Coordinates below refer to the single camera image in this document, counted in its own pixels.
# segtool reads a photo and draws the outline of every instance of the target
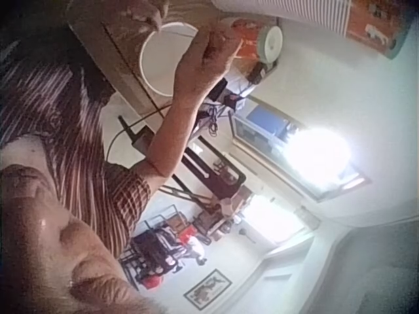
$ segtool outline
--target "red object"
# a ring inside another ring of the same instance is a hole
[[[264,26],[263,23],[245,18],[239,18],[232,23],[231,28],[239,33],[243,39],[243,44],[237,53],[237,57],[255,61],[259,60],[257,55],[257,39],[259,32]]]
[[[153,289],[153,288],[157,288],[158,286],[160,286],[163,282],[163,276],[159,277],[159,276],[150,276],[150,277],[146,277],[141,281],[141,284],[147,289]]]
[[[180,233],[179,233],[179,240],[180,242],[182,242],[183,244],[188,243],[189,238],[192,236],[195,236],[196,233],[198,231],[196,230],[196,228],[191,224],[188,227],[186,227],[185,229],[183,229]]]

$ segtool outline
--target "picture frame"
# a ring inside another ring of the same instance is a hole
[[[226,276],[215,269],[183,296],[199,311],[202,311],[222,295],[231,284],[232,282]]]

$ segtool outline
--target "man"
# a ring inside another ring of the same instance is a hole
[[[106,22],[116,14],[159,28],[167,4],[104,0],[97,12]],[[131,169],[104,160],[99,114],[113,89],[70,30],[1,51],[3,309],[161,313],[130,286],[115,258],[172,176],[201,102],[240,43],[222,26],[198,32],[177,67],[172,107]]]

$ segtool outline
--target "striped shirt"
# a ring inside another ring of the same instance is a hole
[[[68,28],[1,52],[0,149],[39,137],[59,201],[117,258],[151,192],[140,176],[105,161],[99,116],[113,92]]]

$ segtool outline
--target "orange can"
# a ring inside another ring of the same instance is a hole
[[[223,23],[229,25],[243,39],[237,58],[263,63],[272,63],[278,59],[282,49],[282,31],[278,26],[247,18],[226,18]]]

